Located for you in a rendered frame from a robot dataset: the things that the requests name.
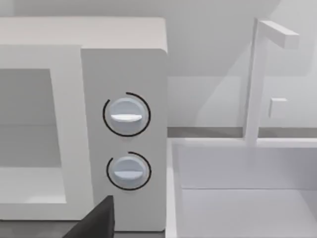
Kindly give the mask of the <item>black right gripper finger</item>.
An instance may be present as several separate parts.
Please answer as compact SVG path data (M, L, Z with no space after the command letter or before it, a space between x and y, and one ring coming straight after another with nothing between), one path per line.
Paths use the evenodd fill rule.
M107 196L62 238L114 238L114 199Z

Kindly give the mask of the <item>pale blue microwave knob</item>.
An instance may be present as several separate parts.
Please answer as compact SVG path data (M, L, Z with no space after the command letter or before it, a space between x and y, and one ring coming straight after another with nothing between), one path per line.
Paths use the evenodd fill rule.
M141 159L125 156L111 163L109 173L116 185L131 189L142 184L146 175L146 167Z
M145 108L137 99L120 98L110 104L106 119L114 131L134 134L141 130L145 115Z

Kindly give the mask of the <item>pale microwave door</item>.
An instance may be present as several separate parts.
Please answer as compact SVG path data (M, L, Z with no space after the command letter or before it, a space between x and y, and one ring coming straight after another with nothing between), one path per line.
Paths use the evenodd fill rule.
M0 220L93 206L80 46L0 45Z

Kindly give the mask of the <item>white sink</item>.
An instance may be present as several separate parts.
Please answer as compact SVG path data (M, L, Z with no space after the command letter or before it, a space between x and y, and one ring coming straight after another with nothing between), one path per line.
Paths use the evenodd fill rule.
M317 139L168 139L165 236L317 238Z

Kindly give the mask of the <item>pale microwave oven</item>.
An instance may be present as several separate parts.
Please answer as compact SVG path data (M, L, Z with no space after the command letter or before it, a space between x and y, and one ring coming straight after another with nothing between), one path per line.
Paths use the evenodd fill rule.
M119 232L161 232L166 226L167 40L162 18L0 17L0 45L81 48L94 207L114 197ZM141 130L120 134L106 119L110 104L137 99ZM110 177L111 163L144 163L141 185L126 189Z

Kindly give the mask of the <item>tall white tap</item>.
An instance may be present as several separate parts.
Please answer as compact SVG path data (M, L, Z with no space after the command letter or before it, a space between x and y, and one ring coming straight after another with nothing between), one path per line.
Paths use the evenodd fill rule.
M243 126L243 138L248 147L257 145L269 41L280 48L295 50L299 46L300 35L272 20L254 19Z

